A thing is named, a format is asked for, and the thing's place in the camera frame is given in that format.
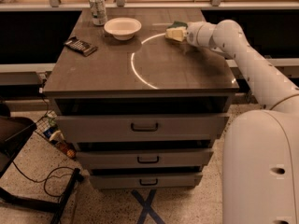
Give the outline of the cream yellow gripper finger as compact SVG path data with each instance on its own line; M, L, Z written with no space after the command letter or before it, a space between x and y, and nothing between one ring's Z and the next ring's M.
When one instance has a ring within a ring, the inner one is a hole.
M178 42L182 42L187 35L185 27L168 28L165 32L165 37Z

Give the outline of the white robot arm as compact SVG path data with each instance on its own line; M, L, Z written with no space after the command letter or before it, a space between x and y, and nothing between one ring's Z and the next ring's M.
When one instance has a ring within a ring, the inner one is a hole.
M223 224L299 224L299 89L232 20L173 24L165 37L221 53L237 64L263 106L235 118L224 140Z

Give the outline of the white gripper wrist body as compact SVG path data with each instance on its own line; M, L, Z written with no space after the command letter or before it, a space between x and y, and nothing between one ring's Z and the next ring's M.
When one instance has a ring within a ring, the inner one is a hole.
M213 40L215 25L210 22L189 22L187 27L187 42L194 47L215 48Z

